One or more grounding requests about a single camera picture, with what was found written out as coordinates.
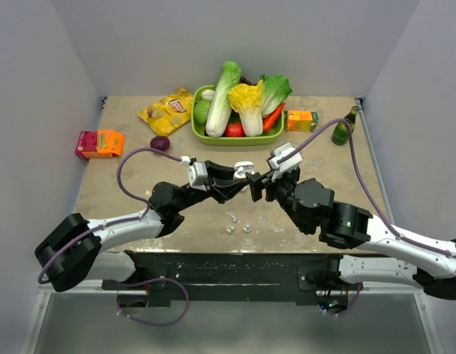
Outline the white square charging case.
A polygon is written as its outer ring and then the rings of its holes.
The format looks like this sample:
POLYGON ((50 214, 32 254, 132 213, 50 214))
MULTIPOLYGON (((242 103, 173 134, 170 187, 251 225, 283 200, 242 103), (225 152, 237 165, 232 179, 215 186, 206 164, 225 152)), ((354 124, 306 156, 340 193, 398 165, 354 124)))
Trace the white square charging case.
POLYGON ((252 175, 255 173, 255 164, 251 161, 237 162, 234 164, 233 169, 234 179, 245 179, 247 174, 252 175))

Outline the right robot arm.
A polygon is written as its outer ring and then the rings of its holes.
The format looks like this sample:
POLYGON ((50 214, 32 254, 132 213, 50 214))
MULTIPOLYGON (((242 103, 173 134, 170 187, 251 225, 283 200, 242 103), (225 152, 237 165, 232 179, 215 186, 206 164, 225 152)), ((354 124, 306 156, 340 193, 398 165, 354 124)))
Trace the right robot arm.
POLYGON ((360 207, 335 201, 334 191, 295 170, 274 179, 248 174, 252 200, 276 201, 297 229, 335 249, 371 251, 371 260, 343 255, 321 270, 331 290, 344 283, 389 282, 420 288, 438 299, 456 300, 456 239, 437 240, 394 226, 360 207))

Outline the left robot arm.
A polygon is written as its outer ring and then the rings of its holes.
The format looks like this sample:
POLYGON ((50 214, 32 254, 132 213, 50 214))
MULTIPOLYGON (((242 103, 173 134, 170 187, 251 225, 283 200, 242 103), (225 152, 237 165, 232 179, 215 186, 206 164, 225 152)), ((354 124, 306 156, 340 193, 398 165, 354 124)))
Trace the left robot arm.
POLYGON ((188 183, 166 181, 154 186, 146 208, 122 217, 86 220, 80 213, 64 218, 35 249, 42 267, 40 284, 64 292, 79 285, 97 267, 104 251, 140 239, 173 233, 184 221, 181 212, 212 198, 220 204, 233 199, 248 181, 236 178, 235 169, 211 161, 193 162, 188 183))

